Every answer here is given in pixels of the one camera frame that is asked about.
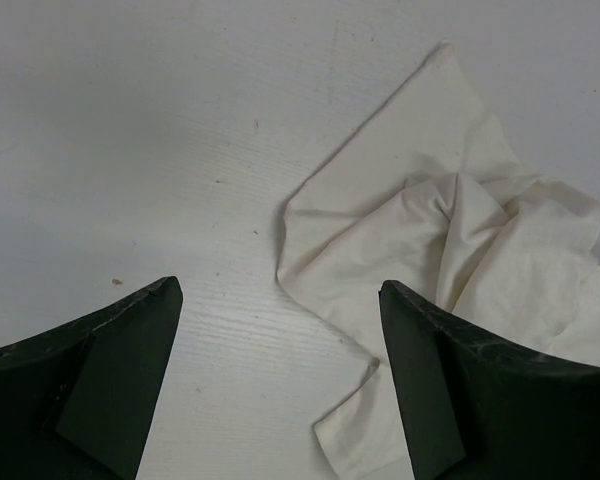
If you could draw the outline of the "white t shirt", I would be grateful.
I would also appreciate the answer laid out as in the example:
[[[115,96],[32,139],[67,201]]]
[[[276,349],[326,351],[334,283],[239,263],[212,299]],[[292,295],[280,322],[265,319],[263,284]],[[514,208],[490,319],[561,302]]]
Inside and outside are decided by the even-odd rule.
[[[523,166],[449,44],[289,200],[277,279],[373,356],[314,427],[334,473],[407,457],[378,304],[397,280],[510,341],[600,367],[600,204]]]

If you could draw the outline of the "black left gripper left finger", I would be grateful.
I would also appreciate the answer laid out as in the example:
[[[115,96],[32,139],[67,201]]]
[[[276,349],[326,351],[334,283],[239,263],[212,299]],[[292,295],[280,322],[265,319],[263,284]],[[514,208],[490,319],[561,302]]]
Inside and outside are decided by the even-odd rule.
[[[163,277],[0,347],[0,479],[133,479],[183,305]]]

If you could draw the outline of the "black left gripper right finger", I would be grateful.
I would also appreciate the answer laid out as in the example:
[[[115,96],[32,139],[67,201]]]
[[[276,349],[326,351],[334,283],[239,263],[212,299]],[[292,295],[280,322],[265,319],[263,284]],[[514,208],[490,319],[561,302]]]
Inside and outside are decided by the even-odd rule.
[[[400,282],[381,322],[417,479],[600,479],[600,368],[510,342]]]

